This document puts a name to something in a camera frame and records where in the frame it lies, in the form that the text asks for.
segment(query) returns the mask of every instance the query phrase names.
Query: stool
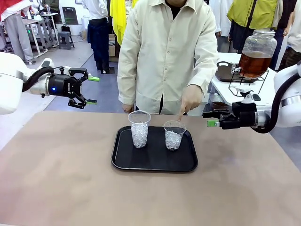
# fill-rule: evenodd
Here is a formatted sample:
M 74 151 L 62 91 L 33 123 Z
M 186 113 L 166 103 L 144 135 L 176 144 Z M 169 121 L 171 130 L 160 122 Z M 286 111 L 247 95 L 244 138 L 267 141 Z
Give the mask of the stool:
M 71 45 L 75 47 L 70 32 L 59 32 L 57 36 L 59 49 L 71 49 Z

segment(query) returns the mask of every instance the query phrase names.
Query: plastic cup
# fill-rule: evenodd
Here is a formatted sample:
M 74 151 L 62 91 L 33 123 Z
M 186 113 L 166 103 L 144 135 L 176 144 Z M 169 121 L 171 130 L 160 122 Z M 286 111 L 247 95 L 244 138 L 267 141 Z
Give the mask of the plastic cup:
M 146 146 L 151 115 L 145 111 L 134 111 L 128 115 L 131 122 L 133 143 L 136 148 Z
M 168 121 L 164 124 L 165 146 L 168 150 L 179 149 L 182 137 L 186 131 L 185 125 L 180 121 Z

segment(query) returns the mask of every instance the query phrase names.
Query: black bag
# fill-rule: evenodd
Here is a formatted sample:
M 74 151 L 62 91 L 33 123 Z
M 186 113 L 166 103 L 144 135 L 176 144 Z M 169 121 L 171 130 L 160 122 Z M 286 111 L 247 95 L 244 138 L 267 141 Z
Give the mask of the black bag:
M 71 34 L 70 27 L 67 26 L 66 24 L 63 24 L 62 25 L 62 32 L 70 32 L 70 34 Z

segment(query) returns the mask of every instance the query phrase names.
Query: glass jar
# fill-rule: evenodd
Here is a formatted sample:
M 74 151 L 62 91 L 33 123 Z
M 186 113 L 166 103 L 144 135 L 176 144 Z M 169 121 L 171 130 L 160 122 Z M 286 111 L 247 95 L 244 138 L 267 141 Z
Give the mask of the glass jar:
M 241 76 L 258 78 L 266 72 L 277 46 L 274 36 L 274 31 L 255 30 L 246 39 L 239 61 Z

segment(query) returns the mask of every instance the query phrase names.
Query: brown table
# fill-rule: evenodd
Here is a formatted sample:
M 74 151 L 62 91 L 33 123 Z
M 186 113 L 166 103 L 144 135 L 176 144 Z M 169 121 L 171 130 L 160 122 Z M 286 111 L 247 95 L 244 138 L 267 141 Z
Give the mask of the brown table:
M 174 116 L 152 116 L 162 126 Z M 183 119 L 198 168 L 124 172 L 126 114 L 41 112 L 0 152 L 0 223 L 21 226 L 300 226 L 301 175 L 270 135 Z

